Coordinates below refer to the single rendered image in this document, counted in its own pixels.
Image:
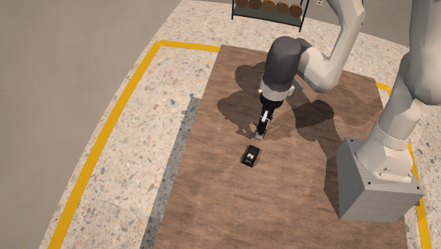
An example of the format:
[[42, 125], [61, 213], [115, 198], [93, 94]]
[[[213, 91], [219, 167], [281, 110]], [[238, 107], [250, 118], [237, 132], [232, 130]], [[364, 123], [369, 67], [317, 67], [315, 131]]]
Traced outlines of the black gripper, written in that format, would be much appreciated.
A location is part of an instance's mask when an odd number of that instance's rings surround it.
[[[257, 134], [255, 138], [263, 139], [265, 130], [268, 127], [269, 120], [272, 119], [272, 114], [276, 108], [282, 106], [283, 101], [272, 101], [265, 98], [262, 94], [260, 94], [260, 101], [262, 103], [262, 112], [261, 117], [259, 118], [259, 125], [257, 125]], [[273, 110], [272, 110], [273, 109]]]

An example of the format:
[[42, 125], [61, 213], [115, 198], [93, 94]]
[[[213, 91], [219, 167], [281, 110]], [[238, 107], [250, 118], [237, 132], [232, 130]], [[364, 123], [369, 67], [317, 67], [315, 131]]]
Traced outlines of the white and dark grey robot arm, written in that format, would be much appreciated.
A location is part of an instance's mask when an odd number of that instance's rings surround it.
[[[330, 93], [365, 18], [363, 0], [327, 0], [341, 31], [330, 57], [302, 38], [276, 38], [267, 54], [260, 89], [265, 98], [282, 101], [303, 86]], [[301, 51], [302, 48], [302, 51]], [[409, 57], [410, 56], [410, 57]], [[292, 86], [292, 87], [291, 87]], [[389, 100], [365, 142], [358, 161], [378, 180], [410, 183], [413, 159], [407, 148], [423, 106], [441, 103], [441, 0], [412, 0], [409, 52], [401, 59]]]

